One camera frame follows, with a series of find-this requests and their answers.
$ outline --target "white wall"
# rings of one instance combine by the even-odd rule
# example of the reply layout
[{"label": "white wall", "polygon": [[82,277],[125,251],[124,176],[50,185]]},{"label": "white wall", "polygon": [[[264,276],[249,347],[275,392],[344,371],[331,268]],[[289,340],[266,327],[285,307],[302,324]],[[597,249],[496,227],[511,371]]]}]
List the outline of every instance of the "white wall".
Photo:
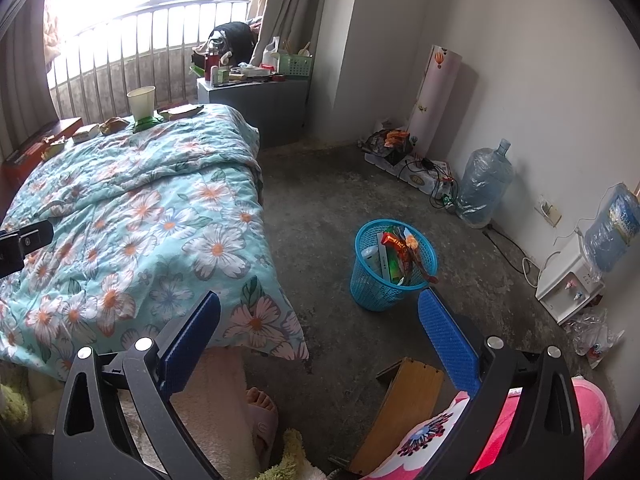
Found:
[{"label": "white wall", "polygon": [[[430,155],[462,174],[473,150],[511,141],[517,177],[495,220],[538,264],[557,235],[595,215],[607,187],[635,188],[640,50],[608,0],[430,0],[414,75],[431,43],[461,54],[464,65]],[[404,113],[417,84],[414,76]],[[556,228],[533,210],[540,194],[562,213]],[[603,300],[613,327],[626,328],[625,341],[600,365],[625,425],[640,400],[640,244],[631,253]]]},{"label": "white wall", "polygon": [[310,94],[313,137],[350,142],[368,136],[376,119],[398,114],[427,2],[325,0]]},{"label": "white wall", "polygon": [[324,0],[307,118],[308,129],[313,132],[332,129],[335,95],[340,82],[353,3],[354,0]]}]

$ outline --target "window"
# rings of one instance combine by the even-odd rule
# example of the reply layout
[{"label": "window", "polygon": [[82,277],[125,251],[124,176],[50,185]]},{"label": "window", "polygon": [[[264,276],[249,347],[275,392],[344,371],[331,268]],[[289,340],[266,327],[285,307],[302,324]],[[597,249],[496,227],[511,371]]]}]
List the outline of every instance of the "window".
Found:
[{"label": "window", "polygon": [[48,0],[62,38],[49,88],[121,57],[206,39],[217,25],[242,21],[249,0]]}]

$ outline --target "gray cabinet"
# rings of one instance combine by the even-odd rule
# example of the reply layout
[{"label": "gray cabinet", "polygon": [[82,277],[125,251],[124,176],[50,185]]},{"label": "gray cabinet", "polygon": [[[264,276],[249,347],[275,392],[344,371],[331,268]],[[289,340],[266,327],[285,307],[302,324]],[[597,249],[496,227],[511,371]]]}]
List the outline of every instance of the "gray cabinet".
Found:
[{"label": "gray cabinet", "polygon": [[308,79],[281,82],[243,82],[211,86],[198,79],[198,103],[218,103],[238,110],[260,130],[260,146],[280,146],[300,139],[305,120]]}]

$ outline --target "floral comforter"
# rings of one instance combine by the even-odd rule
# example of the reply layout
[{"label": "floral comforter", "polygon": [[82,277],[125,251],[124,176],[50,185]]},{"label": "floral comforter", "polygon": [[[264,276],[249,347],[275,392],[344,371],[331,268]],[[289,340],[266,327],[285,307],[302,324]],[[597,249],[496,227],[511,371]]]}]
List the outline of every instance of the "floral comforter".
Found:
[{"label": "floral comforter", "polygon": [[306,358],[264,237],[258,131],[223,105],[74,146],[36,168],[7,231],[49,219],[53,242],[0,280],[0,357],[64,380],[75,352],[127,349],[207,290],[211,343]]}]

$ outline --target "curtain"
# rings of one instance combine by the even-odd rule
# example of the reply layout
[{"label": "curtain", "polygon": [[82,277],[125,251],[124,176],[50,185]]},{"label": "curtain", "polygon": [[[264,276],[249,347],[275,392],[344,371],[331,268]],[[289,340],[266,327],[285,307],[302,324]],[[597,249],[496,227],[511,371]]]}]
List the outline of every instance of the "curtain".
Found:
[{"label": "curtain", "polygon": [[267,0],[252,64],[260,65],[264,47],[273,36],[288,39],[296,52],[310,41],[309,50],[314,53],[322,6],[324,0]]},{"label": "curtain", "polygon": [[45,124],[58,120],[47,83],[44,0],[14,0],[2,10],[0,162]]}]

